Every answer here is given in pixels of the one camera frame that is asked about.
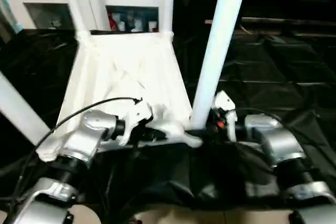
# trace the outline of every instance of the cabinet door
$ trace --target cabinet door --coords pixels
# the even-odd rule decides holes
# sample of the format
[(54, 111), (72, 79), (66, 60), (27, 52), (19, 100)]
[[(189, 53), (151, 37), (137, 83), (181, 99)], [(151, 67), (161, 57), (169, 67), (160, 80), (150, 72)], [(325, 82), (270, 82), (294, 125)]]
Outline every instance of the cabinet door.
[[(26, 29), (74, 29), (68, 0), (7, 0), (17, 22)], [(88, 29), (97, 29), (89, 0), (78, 0)]]
[(160, 30), (163, 0), (90, 0), (99, 30)]

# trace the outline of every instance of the white pole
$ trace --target white pole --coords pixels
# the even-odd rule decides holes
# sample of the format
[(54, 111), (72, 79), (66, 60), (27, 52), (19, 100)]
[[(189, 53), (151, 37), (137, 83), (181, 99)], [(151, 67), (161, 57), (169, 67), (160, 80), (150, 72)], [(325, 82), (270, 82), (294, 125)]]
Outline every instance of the white pole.
[(204, 128), (242, 0), (217, 0), (192, 112), (192, 127)]
[[(7, 78), (0, 72), (0, 111), (34, 145), (50, 130)], [(56, 158), (61, 141), (50, 137), (37, 150), (43, 161)]]
[(0, 110), (32, 144), (50, 130), (0, 72)]
[(163, 0), (163, 1), (164, 1), (164, 8), (163, 8), (164, 15), (163, 15), (161, 32), (172, 34), (174, 0)]
[(85, 26), (83, 17), (80, 12), (78, 0), (69, 0), (69, 8), (72, 16), (72, 21), (75, 23), (77, 33), (82, 34), (83, 31), (88, 32), (88, 29)]

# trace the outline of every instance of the black cable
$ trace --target black cable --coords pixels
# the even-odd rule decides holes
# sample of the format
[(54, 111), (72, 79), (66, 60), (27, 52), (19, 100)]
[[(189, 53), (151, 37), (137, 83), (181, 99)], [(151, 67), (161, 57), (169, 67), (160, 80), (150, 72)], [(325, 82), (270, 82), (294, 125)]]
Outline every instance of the black cable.
[(334, 163), (334, 161), (323, 151), (323, 149), (317, 144), (315, 143), (315, 141), (313, 139), (311, 139), (309, 136), (305, 135), (304, 133), (298, 131), (297, 129), (294, 129), (288, 125), (286, 125), (284, 123), (284, 121), (277, 115), (261, 110), (261, 109), (255, 109), (255, 108), (236, 108), (236, 109), (232, 109), (232, 110), (228, 110), (225, 112), (225, 115), (227, 115), (229, 112), (239, 112), (239, 111), (245, 111), (245, 112), (257, 112), (257, 113), (262, 113), (265, 114), (277, 121), (279, 121), (279, 123), (282, 124), (282, 126), (284, 128), (286, 128), (288, 131), (290, 131), (293, 135), (300, 135), (301, 137), (305, 138), (308, 141), (308, 144), (313, 146), (314, 148), (316, 148), (320, 154), (329, 162), (329, 164), (336, 170), (336, 164)]
[(135, 98), (131, 98), (131, 97), (117, 97), (117, 98), (110, 98), (110, 99), (106, 99), (106, 100), (103, 100), (103, 101), (99, 101), (99, 102), (96, 102), (94, 104), (91, 104), (89, 106), (86, 106), (78, 111), (76, 111), (75, 113), (67, 116), (66, 118), (64, 118), (63, 120), (61, 120), (58, 124), (56, 124), (56, 126), (54, 128), (52, 128), (47, 134), (45, 134), (39, 141), (38, 143), (34, 146), (33, 150), (28, 154), (27, 156), (27, 159), (24, 163), (24, 165), (22, 166), (22, 170), (20, 172), (20, 176), (19, 176), (19, 179), (15, 185), (15, 189), (14, 189), (14, 192), (13, 192), (13, 197), (12, 197), (12, 202), (11, 202), (11, 208), (10, 208), (10, 211), (9, 212), (12, 212), (13, 209), (14, 209), (14, 206), (15, 206), (15, 201), (16, 199), (18, 198), (19, 196), (19, 192), (20, 192), (20, 186), (22, 184), (22, 180), (23, 180), (23, 177), (24, 177), (24, 173), (29, 165), (29, 161), (31, 160), (31, 158), (33, 157), (34, 153), (36, 152), (36, 150), (42, 145), (42, 143), (56, 130), (58, 129), (61, 125), (63, 125), (65, 122), (67, 122), (68, 120), (70, 120), (71, 118), (73, 118), (74, 116), (86, 111), (86, 110), (89, 110), (90, 108), (93, 108), (95, 106), (98, 106), (98, 105), (101, 105), (103, 103), (107, 103), (107, 102), (112, 102), (112, 101), (118, 101), (118, 100), (132, 100), (134, 101), (135, 103), (139, 102), (140, 100), (138, 99), (135, 99)]

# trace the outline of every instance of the glass door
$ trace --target glass door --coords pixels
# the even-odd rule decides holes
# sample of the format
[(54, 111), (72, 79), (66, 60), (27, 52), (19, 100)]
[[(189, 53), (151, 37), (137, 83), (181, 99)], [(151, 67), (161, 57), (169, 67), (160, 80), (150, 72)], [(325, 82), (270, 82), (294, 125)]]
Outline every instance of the glass door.
[(112, 31), (147, 33), (159, 31), (159, 8), (138, 6), (106, 6)]
[(37, 29), (73, 30), (67, 4), (24, 3)]

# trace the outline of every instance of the floor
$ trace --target floor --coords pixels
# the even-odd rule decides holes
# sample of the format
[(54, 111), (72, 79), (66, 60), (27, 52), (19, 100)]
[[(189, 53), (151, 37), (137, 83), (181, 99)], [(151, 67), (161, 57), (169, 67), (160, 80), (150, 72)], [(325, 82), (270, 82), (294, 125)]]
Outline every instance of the floor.
[[(89, 208), (81, 205), (73, 206), (71, 213), (75, 216), (74, 224), (100, 224), (97, 215)], [(137, 215), (143, 224), (289, 224), (289, 210), (283, 211), (227, 211), (192, 212), (186, 208), (163, 207)], [(6, 213), (0, 212), (0, 223)]]

